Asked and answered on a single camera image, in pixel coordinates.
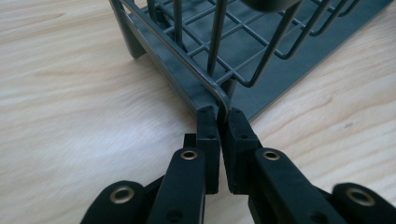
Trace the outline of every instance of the wire rack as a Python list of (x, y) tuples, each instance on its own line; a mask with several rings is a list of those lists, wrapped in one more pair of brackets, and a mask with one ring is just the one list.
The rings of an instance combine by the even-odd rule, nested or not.
[(217, 105), (222, 119), (231, 106), (257, 117), (390, 2), (305, 0), (263, 12), (237, 0), (110, 0), (132, 56), (147, 52), (193, 111)]

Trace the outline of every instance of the wood grain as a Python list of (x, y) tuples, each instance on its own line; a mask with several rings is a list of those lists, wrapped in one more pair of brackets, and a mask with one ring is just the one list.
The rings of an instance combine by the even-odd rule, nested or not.
[[(252, 123), (318, 187), (356, 182), (393, 205), (395, 12), (392, 3)], [(107, 1), (0, 3), (1, 223), (80, 222), (106, 186), (163, 175), (194, 122), (149, 57), (130, 57)], [(205, 223), (252, 223), (221, 169)]]

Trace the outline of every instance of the metal rivet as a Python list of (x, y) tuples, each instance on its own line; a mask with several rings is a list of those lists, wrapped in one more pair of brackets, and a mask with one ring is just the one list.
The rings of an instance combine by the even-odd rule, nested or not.
[[(117, 195), (118, 193), (123, 192), (123, 191), (126, 193), (126, 195), (121, 196), (121, 197)], [(134, 197), (134, 190), (131, 187), (121, 186), (121, 187), (116, 188), (113, 192), (111, 192), (110, 201), (113, 203), (127, 203), (133, 197)]]
[(365, 191), (356, 188), (349, 188), (346, 190), (347, 197), (355, 203), (363, 206), (375, 205), (375, 199)]
[(188, 151), (183, 151), (180, 156), (186, 161), (191, 161), (198, 157), (198, 153), (196, 153), (195, 151), (188, 150)]
[(274, 151), (270, 151), (270, 150), (264, 151), (262, 153), (262, 155), (264, 156), (265, 159), (270, 160), (270, 161), (277, 161), (280, 159), (279, 154), (277, 154)]

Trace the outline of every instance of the gray wire rack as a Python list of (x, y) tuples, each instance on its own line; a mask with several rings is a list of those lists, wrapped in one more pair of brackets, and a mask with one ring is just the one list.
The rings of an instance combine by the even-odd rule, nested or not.
[(148, 53), (192, 111), (255, 119), (391, 0), (303, 0), (278, 12), (238, 0), (110, 0), (128, 50)]

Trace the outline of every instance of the wooden table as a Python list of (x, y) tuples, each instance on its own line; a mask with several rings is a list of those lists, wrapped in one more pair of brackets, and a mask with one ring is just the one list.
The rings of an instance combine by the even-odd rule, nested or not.
[[(396, 205), (396, 4), (252, 123), (316, 186), (356, 182)], [(106, 186), (163, 175), (189, 109), (109, 3), (0, 3), (0, 222), (78, 223)], [(205, 223), (252, 223), (224, 169)]]

